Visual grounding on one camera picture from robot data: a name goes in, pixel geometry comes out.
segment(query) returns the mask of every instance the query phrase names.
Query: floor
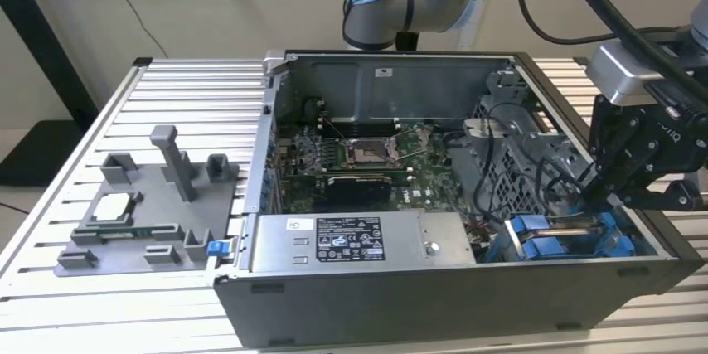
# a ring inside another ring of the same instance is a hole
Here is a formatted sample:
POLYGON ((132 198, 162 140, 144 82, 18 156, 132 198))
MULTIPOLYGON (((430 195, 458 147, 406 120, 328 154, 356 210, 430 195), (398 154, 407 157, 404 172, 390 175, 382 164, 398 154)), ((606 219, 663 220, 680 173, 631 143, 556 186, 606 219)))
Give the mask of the floor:
MULTIPOLYGON (((0 129, 0 162, 27 132, 27 129, 0 129)), ((0 186, 0 202, 19 207, 26 211, 31 211, 43 193, 44 187, 0 186)), ((23 213, 0 207, 0 250, 4 249, 4 246, 12 239, 12 235, 22 225, 24 217, 26 215, 23 213)))

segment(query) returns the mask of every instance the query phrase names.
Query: black stand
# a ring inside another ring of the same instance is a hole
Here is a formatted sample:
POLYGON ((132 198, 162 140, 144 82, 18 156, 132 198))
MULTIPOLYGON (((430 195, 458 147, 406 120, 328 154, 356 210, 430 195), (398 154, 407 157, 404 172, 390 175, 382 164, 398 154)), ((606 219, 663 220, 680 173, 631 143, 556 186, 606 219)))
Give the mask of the black stand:
POLYGON ((0 163, 0 185, 46 186, 98 110, 36 1, 0 0, 0 6, 74 118, 38 123, 0 163))

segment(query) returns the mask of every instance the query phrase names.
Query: gray post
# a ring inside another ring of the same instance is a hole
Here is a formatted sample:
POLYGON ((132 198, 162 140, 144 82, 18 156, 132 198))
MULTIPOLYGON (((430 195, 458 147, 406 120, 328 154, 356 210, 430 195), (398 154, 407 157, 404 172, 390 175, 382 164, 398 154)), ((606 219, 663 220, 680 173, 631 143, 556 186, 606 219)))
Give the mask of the gray post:
POLYGON ((151 142, 166 157, 167 168, 174 175, 175 187, 178 188, 179 196, 184 202, 191 202, 198 197, 198 192, 192 186, 190 178, 190 165, 186 165, 179 154, 178 144, 175 138, 178 137, 178 129, 172 125, 159 125, 151 133, 151 142))

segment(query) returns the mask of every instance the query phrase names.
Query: motherboard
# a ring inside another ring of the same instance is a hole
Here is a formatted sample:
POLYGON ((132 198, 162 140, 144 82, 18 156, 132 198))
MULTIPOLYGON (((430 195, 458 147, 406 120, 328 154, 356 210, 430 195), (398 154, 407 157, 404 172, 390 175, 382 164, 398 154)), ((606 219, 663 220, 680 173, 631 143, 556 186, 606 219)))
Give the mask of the motherboard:
POLYGON ((290 126, 279 134, 283 213, 426 209, 470 214, 450 134, 430 120, 290 126))

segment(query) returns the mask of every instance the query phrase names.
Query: green circuit board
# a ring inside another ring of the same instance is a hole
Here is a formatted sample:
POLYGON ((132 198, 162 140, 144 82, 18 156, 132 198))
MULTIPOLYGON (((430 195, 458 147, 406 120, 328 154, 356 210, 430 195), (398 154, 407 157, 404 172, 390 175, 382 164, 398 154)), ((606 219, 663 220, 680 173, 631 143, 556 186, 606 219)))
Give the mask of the green circuit board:
POLYGON ((280 151, 283 213, 406 209, 467 213, 443 135, 423 122, 400 124, 398 130, 391 137, 352 140, 318 137, 312 131, 286 138, 288 149, 280 151), (388 200, 367 204, 366 209, 355 203, 330 206, 327 184, 331 177, 342 176, 390 179, 388 200))

